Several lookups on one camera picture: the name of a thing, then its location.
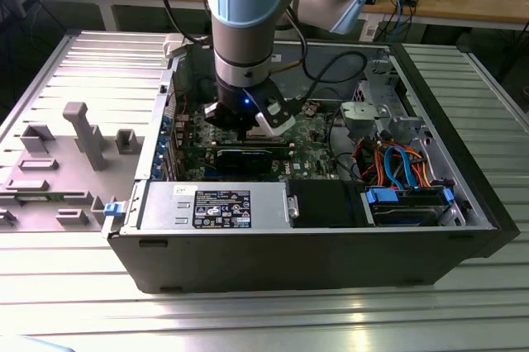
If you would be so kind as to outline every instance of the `motherboard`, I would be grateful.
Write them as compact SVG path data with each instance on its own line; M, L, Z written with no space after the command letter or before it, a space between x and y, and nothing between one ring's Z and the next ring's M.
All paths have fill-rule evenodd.
M279 137L259 127L239 140L206 122L202 112L177 115L164 155L162 179L178 181L265 181L338 179L327 148L327 114L305 111Z

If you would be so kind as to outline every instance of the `slotted metal surface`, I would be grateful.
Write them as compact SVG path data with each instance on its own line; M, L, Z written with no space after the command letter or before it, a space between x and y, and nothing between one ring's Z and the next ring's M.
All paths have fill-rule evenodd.
M427 50L417 53L420 64L443 71L444 63L428 62ZM450 51L446 58L457 55ZM469 62L450 64L461 72L474 69ZM505 108L494 96L475 102ZM451 111L465 108L450 97L445 103ZM458 118L481 117L471 113ZM490 160L490 167L500 156L507 158L505 166L522 166L529 142L513 141L518 132L460 130L476 159ZM508 210L522 234L490 259L468 260L432 287L146 295L98 233L0 234L0 332L37 336L78 352L527 350L529 203L521 172L507 169L489 177L512 200Z
M513 219L529 221L526 115L473 55L449 46L405 46L412 59L420 59L417 69Z
M144 136L166 69L164 39L159 34L95 31L64 38L0 142L0 183L24 150L18 136L28 124L45 123L56 136L75 136L62 116L67 102L85 102L88 121L99 125L104 136L115 136L119 129L134 129L137 136Z

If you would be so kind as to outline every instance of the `blue cable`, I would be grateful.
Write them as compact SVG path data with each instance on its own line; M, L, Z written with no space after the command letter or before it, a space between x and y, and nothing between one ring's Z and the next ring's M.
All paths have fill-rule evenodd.
M400 0L395 0L395 1L397 1L398 19L397 19L397 25L395 26L393 32L391 33L390 37L392 39L390 40L393 40L393 38L397 35L398 28L400 27L400 22L403 19L403 5L400 3Z
M404 174L406 174L407 184L410 187L416 187L417 180L415 179L415 177L413 177L410 159L407 157L406 151L401 147L397 147L396 145L392 145L391 147L389 147L386 150L386 153L384 154L384 171L388 175L388 178L398 187L399 190L404 190L404 186L393 176L393 173L391 172L391 167L389 165L389 160L391 159L391 151L393 150L398 150L400 155L403 157Z

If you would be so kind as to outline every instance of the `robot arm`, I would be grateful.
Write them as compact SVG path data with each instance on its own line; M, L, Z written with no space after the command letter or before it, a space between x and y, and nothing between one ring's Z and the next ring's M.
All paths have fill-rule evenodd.
M278 136L294 124L300 100L286 101L270 76L275 26L290 4L301 22L350 31L365 0L208 0L217 74L217 102L206 110L215 126L245 132L258 124Z

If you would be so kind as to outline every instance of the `power supply label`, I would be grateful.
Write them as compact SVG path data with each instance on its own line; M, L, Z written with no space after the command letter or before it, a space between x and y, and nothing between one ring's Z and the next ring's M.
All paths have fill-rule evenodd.
M197 191L193 226L202 230L251 228L250 191Z

